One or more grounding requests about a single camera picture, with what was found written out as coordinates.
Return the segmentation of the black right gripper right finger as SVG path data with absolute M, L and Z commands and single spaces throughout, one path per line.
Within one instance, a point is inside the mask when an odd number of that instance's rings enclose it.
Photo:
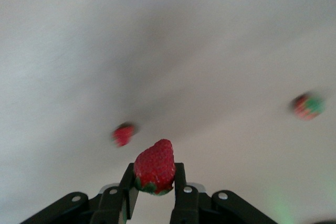
M 170 224 L 193 223 L 199 224 L 199 194 L 202 185 L 187 182 L 183 163 L 175 163 L 174 177 L 175 205 L 171 214 Z

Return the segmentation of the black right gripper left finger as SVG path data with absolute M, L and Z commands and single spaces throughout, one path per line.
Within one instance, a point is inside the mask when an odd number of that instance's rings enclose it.
M 118 185 L 101 194 L 91 223 L 126 223 L 132 218 L 139 191 L 135 187 L 134 164 L 130 163 Z

